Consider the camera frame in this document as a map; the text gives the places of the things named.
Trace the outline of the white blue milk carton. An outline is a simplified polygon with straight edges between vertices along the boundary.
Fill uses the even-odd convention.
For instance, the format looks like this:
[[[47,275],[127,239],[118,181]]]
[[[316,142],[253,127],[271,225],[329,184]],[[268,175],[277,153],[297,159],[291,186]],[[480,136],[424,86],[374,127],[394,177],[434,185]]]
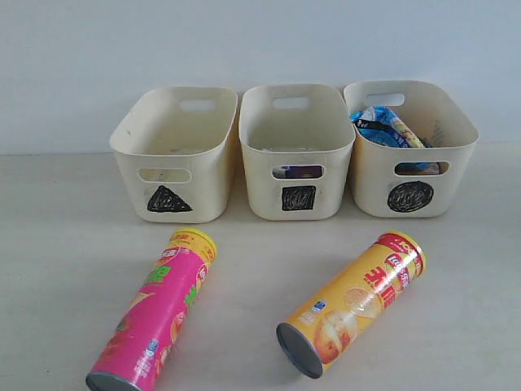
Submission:
[[[272,169],[272,175],[276,179],[286,179],[287,178],[287,167],[286,166],[274,167]]]

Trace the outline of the cream bin with circle mark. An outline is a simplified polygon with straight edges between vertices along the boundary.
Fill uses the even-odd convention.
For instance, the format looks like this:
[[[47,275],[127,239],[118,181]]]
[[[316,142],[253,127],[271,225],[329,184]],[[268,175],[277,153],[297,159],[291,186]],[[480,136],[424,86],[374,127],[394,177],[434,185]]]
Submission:
[[[359,81],[344,87],[351,114],[370,106],[371,95],[402,94],[392,106],[398,117],[431,148],[394,148],[362,135],[353,144],[348,181],[357,206],[376,217],[436,217],[451,205],[479,131],[439,86],[424,81]],[[399,175],[402,162],[438,162],[437,175]]]

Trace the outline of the pink Lays chips can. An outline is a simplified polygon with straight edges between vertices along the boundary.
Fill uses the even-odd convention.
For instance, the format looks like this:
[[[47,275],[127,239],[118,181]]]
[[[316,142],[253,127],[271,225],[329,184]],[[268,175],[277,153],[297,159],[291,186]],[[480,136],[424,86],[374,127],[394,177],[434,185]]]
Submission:
[[[194,228],[176,230],[85,377],[90,390],[153,390],[195,303],[217,246]]]

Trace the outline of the orange instant noodle packet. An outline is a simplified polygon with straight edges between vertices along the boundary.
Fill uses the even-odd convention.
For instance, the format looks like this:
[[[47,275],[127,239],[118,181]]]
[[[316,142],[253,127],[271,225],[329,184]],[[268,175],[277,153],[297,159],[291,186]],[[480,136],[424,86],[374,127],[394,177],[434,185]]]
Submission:
[[[425,148],[432,147],[426,138],[421,138],[421,142]],[[438,162],[423,162],[418,165],[424,175],[437,175],[440,173],[440,165]]]

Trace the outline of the cream bin with square mark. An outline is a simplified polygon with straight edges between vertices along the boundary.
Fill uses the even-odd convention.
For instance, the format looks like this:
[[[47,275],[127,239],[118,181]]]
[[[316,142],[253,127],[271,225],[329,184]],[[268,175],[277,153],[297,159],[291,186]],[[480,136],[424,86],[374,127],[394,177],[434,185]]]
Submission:
[[[320,84],[257,86],[243,94],[239,140],[247,197],[267,220],[322,220],[339,210],[355,131],[341,93]],[[272,169],[320,165],[315,179],[276,179]]]

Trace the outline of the blue instant noodle packet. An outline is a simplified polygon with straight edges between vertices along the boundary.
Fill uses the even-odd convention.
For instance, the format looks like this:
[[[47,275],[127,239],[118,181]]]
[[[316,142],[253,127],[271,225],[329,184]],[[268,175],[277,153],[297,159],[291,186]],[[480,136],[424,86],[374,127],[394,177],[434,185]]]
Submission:
[[[425,148],[421,139],[388,107],[371,106],[350,116],[359,133],[378,145],[394,148]],[[419,167],[422,162],[399,163],[395,172],[399,175],[424,175]]]

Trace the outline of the cream bin with triangle mark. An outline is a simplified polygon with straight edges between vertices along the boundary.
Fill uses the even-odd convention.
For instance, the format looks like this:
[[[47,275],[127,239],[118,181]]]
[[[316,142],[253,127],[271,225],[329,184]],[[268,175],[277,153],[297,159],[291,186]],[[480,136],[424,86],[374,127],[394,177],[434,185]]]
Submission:
[[[136,214],[145,221],[210,222],[225,211],[239,152],[239,97],[224,87],[145,93],[110,137]]]

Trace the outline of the small dark purple packet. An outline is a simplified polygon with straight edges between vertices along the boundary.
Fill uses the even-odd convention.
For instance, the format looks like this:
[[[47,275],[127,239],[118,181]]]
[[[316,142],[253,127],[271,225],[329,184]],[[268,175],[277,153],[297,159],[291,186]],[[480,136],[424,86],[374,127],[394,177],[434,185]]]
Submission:
[[[320,165],[291,165],[285,167],[286,179],[315,179],[323,174]]]

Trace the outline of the yellow Lays chips can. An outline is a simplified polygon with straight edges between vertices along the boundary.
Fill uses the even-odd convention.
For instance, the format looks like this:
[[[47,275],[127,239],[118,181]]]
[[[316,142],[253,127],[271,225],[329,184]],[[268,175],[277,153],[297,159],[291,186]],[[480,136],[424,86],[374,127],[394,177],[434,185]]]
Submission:
[[[357,259],[276,327],[282,351],[302,374],[322,377],[333,362],[426,269],[418,243],[381,234]]]

